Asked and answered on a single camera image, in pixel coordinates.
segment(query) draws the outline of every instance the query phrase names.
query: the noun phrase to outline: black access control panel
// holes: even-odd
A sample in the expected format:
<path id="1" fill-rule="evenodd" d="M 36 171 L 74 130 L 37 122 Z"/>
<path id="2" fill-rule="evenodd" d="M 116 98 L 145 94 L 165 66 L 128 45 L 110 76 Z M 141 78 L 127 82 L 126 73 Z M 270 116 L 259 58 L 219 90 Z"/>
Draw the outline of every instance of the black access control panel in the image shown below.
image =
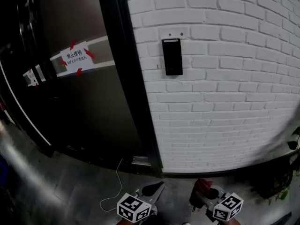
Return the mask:
<path id="1" fill-rule="evenodd" d="M 182 75 L 181 45 L 179 38 L 163 39 L 166 75 Z"/>

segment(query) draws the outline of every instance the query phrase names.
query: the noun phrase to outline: wall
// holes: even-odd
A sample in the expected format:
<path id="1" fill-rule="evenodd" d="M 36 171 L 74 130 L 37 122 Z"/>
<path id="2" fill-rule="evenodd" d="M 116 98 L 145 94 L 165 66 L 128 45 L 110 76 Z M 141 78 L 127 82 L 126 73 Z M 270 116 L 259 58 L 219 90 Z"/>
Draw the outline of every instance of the wall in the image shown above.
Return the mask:
<path id="1" fill-rule="evenodd" d="M 274 136 L 300 98 L 299 1 L 128 0 L 164 172 L 230 170 L 288 152 Z M 161 39 L 175 37 L 184 69 L 170 77 Z"/>

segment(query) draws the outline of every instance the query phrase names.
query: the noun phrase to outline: white cable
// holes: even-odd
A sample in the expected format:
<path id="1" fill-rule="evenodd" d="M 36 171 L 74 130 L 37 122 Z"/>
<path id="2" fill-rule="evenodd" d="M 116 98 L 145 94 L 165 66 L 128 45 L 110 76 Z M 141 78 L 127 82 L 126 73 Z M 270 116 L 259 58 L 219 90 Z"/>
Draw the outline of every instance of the white cable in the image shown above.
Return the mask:
<path id="1" fill-rule="evenodd" d="M 119 175 L 118 175 L 118 168 L 119 168 L 119 166 L 120 166 L 122 160 L 123 160 L 123 158 L 121 159 L 121 161 L 120 161 L 120 163 L 119 163 L 119 165 L 118 165 L 118 167 L 117 167 L 117 170 L 116 170 L 116 174 L 117 174 L 117 176 L 118 176 L 118 179 L 119 179 L 119 182 L 120 182 L 120 185 L 121 185 L 120 191 L 118 192 L 118 194 L 117 194 L 115 197 L 108 197 L 108 198 L 106 198 L 106 199 L 103 199 L 103 200 L 100 202 L 100 208 L 101 208 L 103 211 L 105 211 L 105 212 L 110 212 L 110 211 L 113 211 L 113 210 L 117 209 L 117 208 L 113 208 L 113 209 L 110 209 L 110 210 L 105 210 L 105 209 L 101 206 L 101 203 L 102 203 L 103 201 L 105 201 L 105 200 L 116 198 L 117 196 L 120 195 L 120 193 L 121 193 L 121 191 L 122 191 L 122 182 L 121 182 L 121 179 L 120 179 L 120 177 L 119 177 Z"/>

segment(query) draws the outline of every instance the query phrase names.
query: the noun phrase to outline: black door frame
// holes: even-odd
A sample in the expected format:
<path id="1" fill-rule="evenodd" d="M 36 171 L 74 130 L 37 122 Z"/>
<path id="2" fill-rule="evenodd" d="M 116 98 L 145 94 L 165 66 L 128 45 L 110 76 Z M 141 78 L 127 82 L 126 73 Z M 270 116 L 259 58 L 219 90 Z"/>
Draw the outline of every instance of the black door frame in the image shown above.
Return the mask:
<path id="1" fill-rule="evenodd" d="M 161 176 L 158 150 L 147 93 L 136 48 L 127 0 L 99 0 L 121 85 L 153 172 Z"/>

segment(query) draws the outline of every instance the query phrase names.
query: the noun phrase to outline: gray floor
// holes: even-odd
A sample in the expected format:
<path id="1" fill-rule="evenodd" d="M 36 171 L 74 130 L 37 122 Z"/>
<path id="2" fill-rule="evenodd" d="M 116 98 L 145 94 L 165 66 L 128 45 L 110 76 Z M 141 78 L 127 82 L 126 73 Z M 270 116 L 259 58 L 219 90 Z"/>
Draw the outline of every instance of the gray floor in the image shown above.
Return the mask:
<path id="1" fill-rule="evenodd" d="M 0 123 L 0 154 L 13 167 L 18 177 L 12 196 L 25 225 L 115 225 L 120 217 L 115 211 L 104 212 L 99 202 L 115 196 L 119 181 L 115 171 L 93 166 L 55 152 L 52 158 L 41 154 L 36 145 L 13 125 Z M 123 190 L 118 198 L 105 201 L 106 209 L 116 206 L 125 192 L 159 179 L 120 172 Z M 196 179 L 163 179 L 166 187 L 157 202 L 159 215 L 169 225 L 212 224 L 205 210 L 191 212 L 188 202 Z M 237 219 L 243 225 L 269 225 L 292 211 L 287 224 L 300 216 L 300 178 L 294 177 L 284 201 L 262 199 L 247 182 L 236 177 L 210 179 L 228 192 L 235 192 L 245 201 Z"/>

